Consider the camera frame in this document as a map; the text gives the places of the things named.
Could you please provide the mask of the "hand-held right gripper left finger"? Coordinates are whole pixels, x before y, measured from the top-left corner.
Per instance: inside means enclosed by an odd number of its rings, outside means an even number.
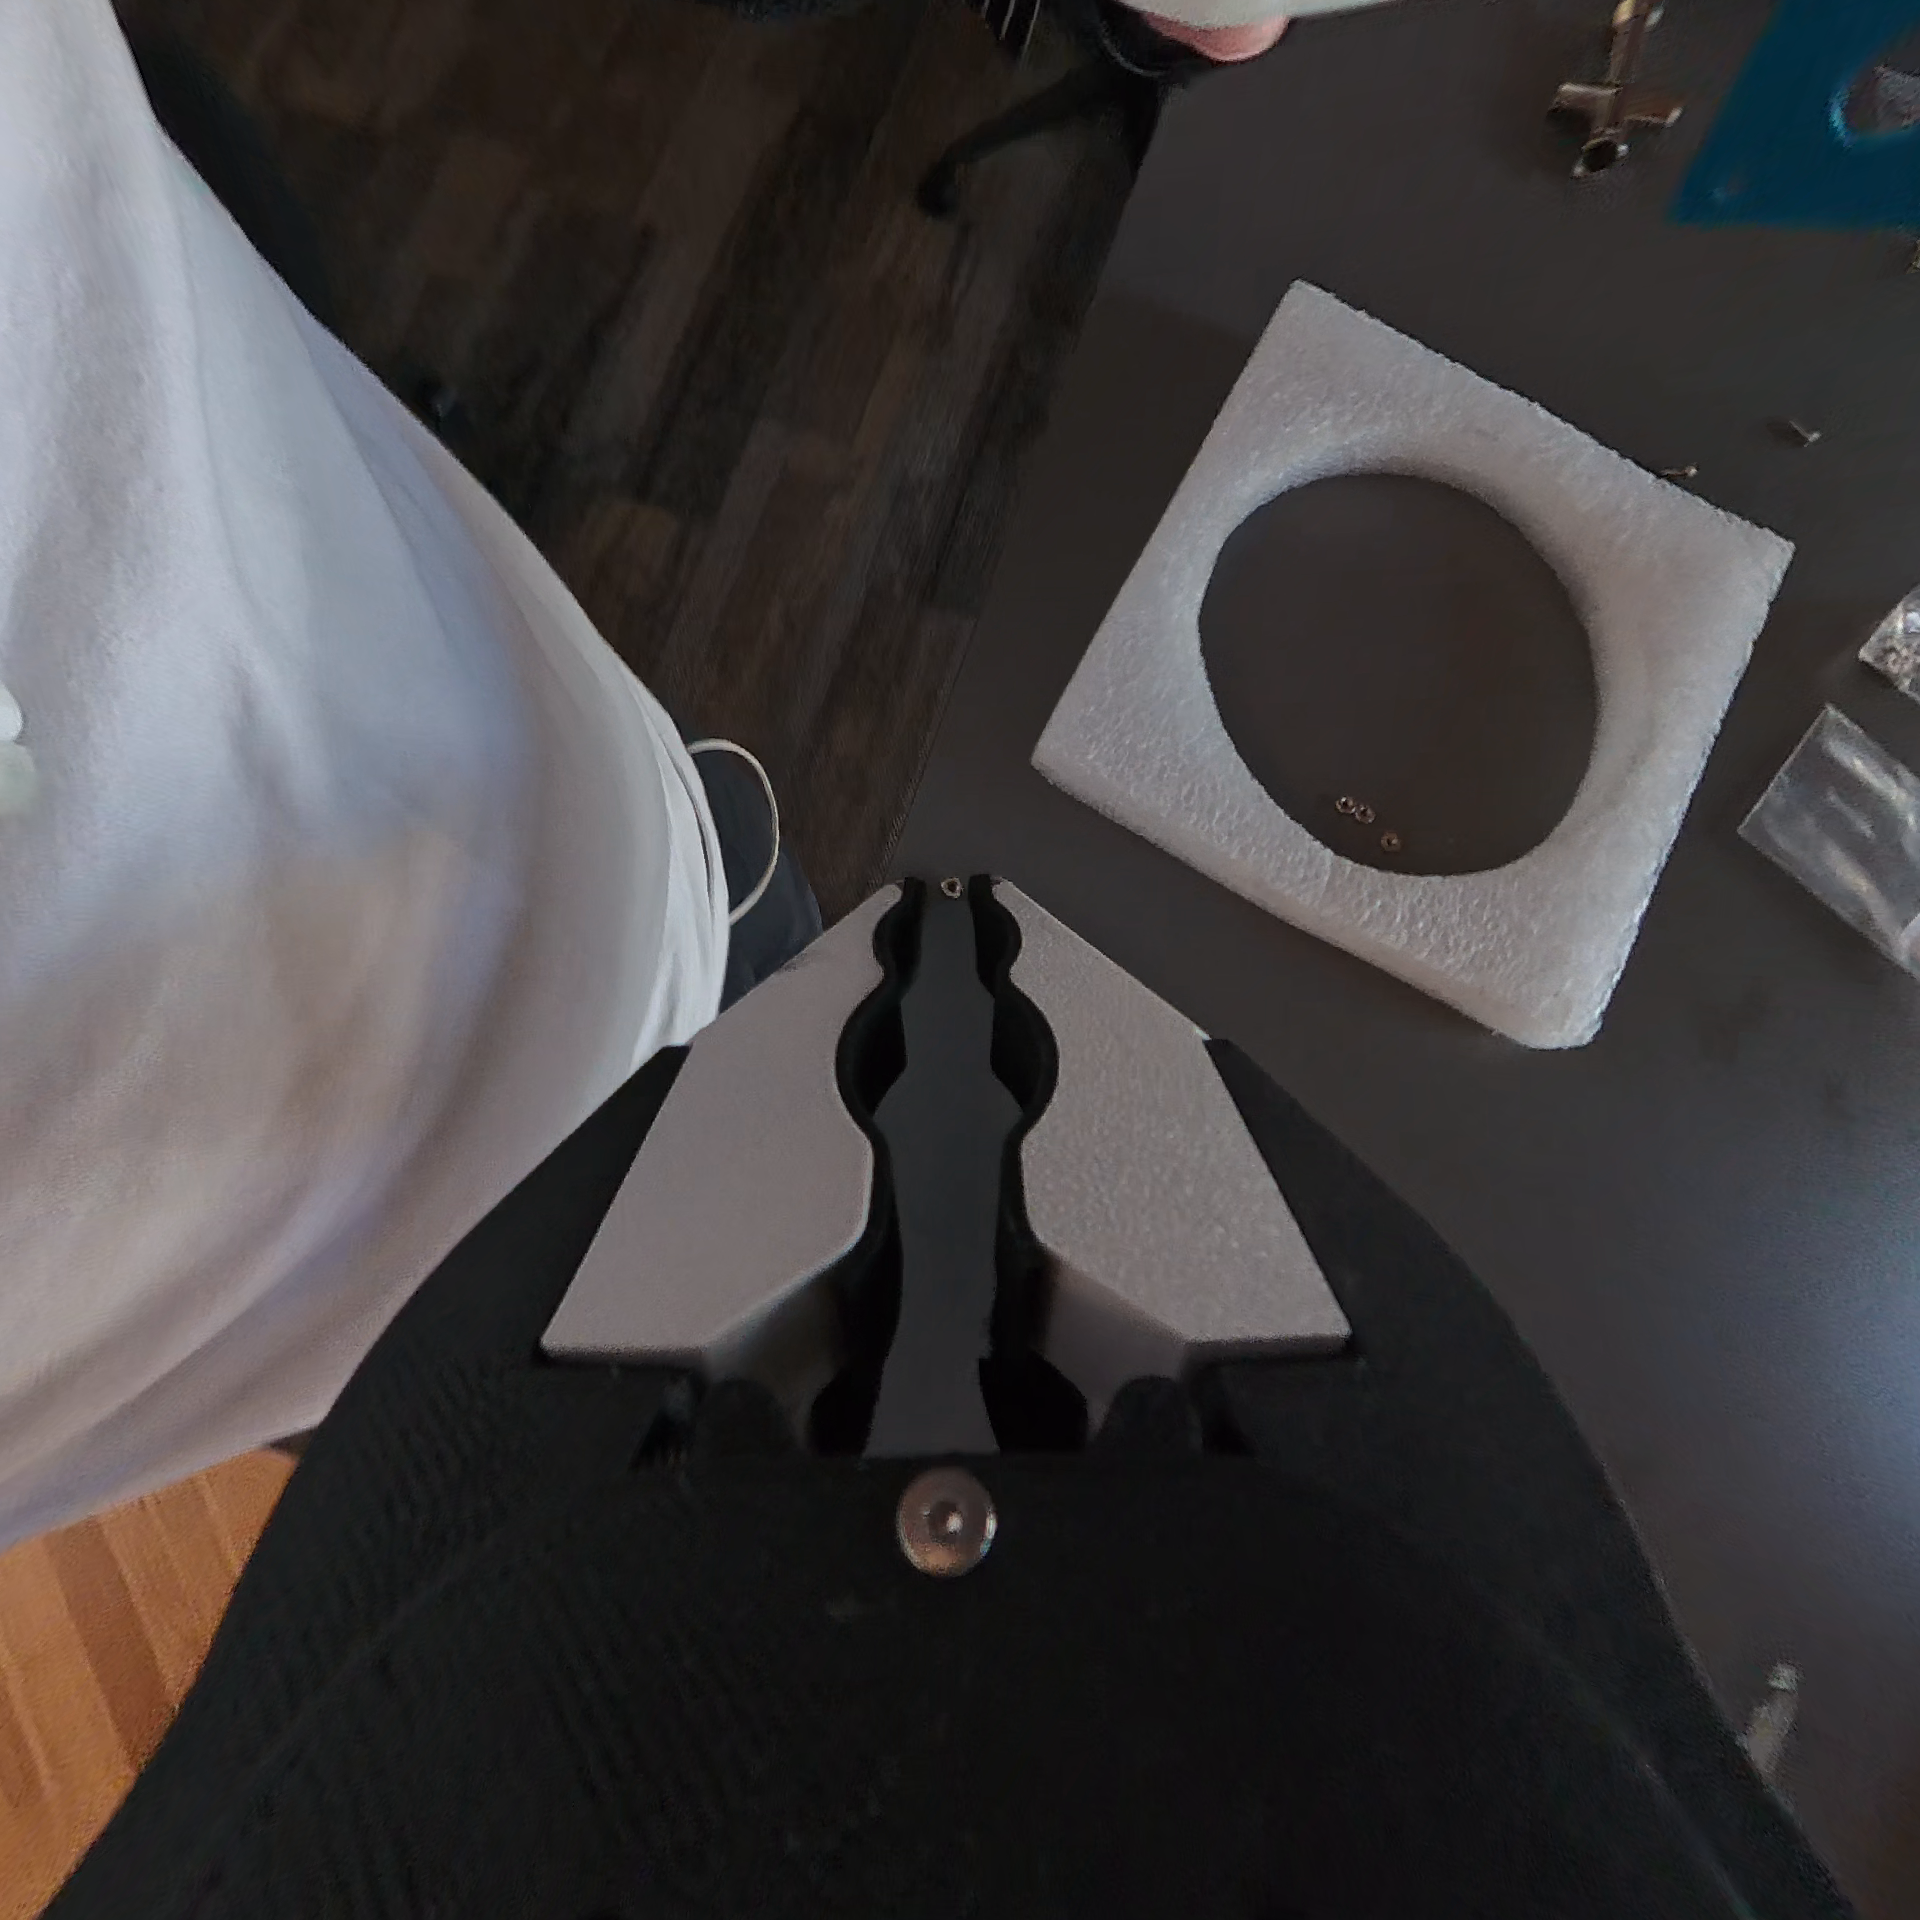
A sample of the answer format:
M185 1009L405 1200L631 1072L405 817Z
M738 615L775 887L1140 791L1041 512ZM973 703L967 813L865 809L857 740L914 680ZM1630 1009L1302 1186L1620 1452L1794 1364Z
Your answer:
M541 1335L765 1391L814 1450L862 1450L901 1307L878 1106L906 1069L923 884L883 884L690 1044Z

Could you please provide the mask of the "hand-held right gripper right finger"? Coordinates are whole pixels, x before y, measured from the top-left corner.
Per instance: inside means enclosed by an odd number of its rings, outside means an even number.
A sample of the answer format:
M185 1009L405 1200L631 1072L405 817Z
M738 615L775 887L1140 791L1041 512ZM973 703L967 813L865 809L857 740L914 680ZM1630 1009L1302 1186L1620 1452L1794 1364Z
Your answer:
M1354 1339L1210 1034L1009 880L967 890L1015 1103L980 1400L1002 1450L1078 1450L1137 1380Z

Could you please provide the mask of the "dark grey desk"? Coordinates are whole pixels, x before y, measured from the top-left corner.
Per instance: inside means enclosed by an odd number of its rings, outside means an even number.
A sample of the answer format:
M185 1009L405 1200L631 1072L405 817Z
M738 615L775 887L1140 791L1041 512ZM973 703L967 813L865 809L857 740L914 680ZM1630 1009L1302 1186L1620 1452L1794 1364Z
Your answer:
M1862 1915L1915 1915L1915 981L1737 832L1827 704L1915 765L1915 706L1855 660L1915 586L1915 277L1887 233L1667 223L1766 11L1669 5L1644 66L1687 114L1594 184L1546 113L1606 5L1380 8L1182 91L973 564L899 865L1021 884L1431 1220L1563 1388L1729 1712L1802 1666L1791 1809ZM1594 1044L1485 1036L1031 769L1295 280L1794 541Z

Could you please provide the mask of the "person's dark shoe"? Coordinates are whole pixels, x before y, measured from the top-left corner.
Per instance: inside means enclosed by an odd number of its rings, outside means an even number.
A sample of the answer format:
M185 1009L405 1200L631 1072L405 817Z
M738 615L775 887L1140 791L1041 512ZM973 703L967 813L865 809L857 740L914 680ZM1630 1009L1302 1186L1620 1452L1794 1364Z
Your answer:
M687 757L703 787L727 897L717 1002L725 1012L819 939L826 924L762 762L716 737L690 740Z

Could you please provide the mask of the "clear plastic bag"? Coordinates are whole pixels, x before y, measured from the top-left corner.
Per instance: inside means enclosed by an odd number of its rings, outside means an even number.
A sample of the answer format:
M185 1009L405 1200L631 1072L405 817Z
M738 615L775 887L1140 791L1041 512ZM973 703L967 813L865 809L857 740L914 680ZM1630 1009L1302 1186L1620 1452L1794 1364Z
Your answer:
M1918 778L1841 709L1822 709L1740 836L1918 977Z

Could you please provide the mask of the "black chair base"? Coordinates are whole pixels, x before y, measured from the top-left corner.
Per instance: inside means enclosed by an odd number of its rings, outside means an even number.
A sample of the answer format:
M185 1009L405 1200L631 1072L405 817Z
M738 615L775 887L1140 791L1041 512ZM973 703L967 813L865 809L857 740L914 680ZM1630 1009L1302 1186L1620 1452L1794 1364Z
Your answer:
M1169 98L1203 75L1203 57L1119 2L965 2L1002 57L1020 64L1041 26L1078 53L1061 77L959 136L926 170L917 205L949 219L970 173L1042 133L1103 123L1118 141L1127 181L1137 184Z

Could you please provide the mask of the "blue metal plate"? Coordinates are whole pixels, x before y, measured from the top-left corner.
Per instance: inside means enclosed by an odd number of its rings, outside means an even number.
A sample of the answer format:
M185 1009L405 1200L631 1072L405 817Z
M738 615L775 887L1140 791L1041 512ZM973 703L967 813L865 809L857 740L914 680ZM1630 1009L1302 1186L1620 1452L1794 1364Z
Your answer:
M1673 224L1915 231L1918 128L1858 128L1861 77L1915 2L1780 2L1669 203Z

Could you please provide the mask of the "white foam frame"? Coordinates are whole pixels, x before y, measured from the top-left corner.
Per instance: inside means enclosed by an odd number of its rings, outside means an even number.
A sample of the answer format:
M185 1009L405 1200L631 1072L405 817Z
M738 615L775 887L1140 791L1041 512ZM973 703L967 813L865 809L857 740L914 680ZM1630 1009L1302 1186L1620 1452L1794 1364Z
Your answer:
M1570 593L1598 696L1563 818L1462 875L1366 868L1233 745L1197 617L1273 499L1393 474L1494 509ZM1527 1049L1589 1044L1625 972L1791 541L1295 280L1034 749L1034 769L1282 924Z

